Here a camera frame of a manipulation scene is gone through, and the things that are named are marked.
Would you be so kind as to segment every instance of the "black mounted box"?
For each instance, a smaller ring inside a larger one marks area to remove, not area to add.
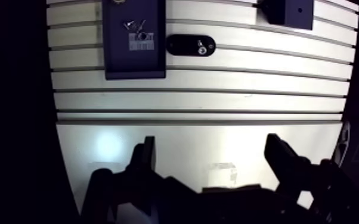
[[[165,78],[166,1],[102,0],[102,8],[106,79]]]
[[[270,24],[313,29],[314,0],[265,0],[261,9]]]

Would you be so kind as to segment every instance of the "label sticker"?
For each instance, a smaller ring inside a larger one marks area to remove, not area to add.
[[[235,188],[237,167],[233,163],[213,163],[208,166],[207,187]]]
[[[152,51],[154,50],[154,33],[147,33],[147,36],[143,40],[139,40],[136,33],[130,33],[129,50],[130,51]]]

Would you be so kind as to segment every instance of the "black oval plate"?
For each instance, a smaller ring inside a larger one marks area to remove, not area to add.
[[[172,55],[208,57],[216,50],[216,42],[206,35],[175,34],[167,37],[166,47]]]

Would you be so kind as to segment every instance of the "slatwall panel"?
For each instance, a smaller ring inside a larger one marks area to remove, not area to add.
[[[91,172],[124,169],[146,135],[156,136],[157,172],[196,191],[275,189],[262,153],[268,133],[313,163],[331,157],[354,62],[357,5],[317,0],[313,30],[301,30],[268,24],[255,0],[166,3],[167,35],[209,35],[216,52],[167,54],[166,79],[106,81],[100,2],[48,0],[57,128],[78,209]],[[208,169],[217,163],[235,165],[236,182]]]

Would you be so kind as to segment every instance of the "dark background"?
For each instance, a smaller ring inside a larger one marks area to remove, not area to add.
[[[55,129],[46,7],[0,1],[0,223],[78,220]],[[359,31],[343,118],[355,133],[344,170],[359,187]]]

